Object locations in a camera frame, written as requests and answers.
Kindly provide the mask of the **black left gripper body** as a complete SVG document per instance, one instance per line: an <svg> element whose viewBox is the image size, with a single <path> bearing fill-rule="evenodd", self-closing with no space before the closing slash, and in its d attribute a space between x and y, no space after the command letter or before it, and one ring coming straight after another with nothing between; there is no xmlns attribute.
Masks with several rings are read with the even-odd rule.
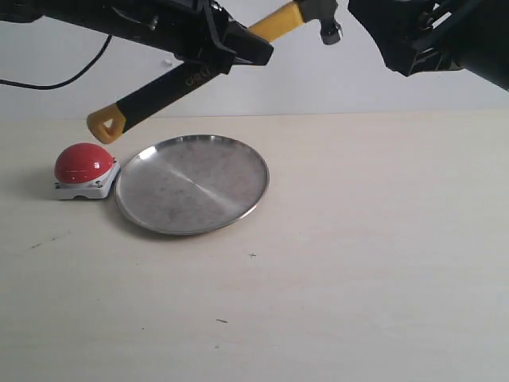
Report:
<svg viewBox="0 0 509 382"><path fill-rule="evenodd" d="M227 47L227 35L236 20L216 1L152 1L153 46L182 61L206 64L228 74L236 52Z"/></svg>

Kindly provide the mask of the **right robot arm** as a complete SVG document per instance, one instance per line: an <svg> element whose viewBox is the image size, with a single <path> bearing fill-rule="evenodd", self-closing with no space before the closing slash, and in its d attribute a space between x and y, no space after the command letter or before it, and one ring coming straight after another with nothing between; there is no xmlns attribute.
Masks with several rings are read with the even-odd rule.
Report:
<svg viewBox="0 0 509 382"><path fill-rule="evenodd" d="M348 11L394 72L465 69L508 89L506 1L350 1Z"/></svg>

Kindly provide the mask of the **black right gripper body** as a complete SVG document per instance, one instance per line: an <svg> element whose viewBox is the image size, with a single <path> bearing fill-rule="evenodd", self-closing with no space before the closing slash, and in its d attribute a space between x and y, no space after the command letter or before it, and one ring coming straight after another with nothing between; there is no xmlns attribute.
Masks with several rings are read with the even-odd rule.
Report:
<svg viewBox="0 0 509 382"><path fill-rule="evenodd" d="M461 70L450 37L473 11L472 1L350 1L348 11L391 71L412 76Z"/></svg>

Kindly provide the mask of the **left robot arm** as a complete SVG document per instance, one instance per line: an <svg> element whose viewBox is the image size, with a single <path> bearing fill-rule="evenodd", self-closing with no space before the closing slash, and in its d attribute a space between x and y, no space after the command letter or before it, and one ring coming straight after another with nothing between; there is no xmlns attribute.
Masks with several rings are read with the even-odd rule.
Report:
<svg viewBox="0 0 509 382"><path fill-rule="evenodd" d="M265 66L271 43L237 22L215 1L9 0L2 21L47 17L172 53L227 74L236 64Z"/></svg>

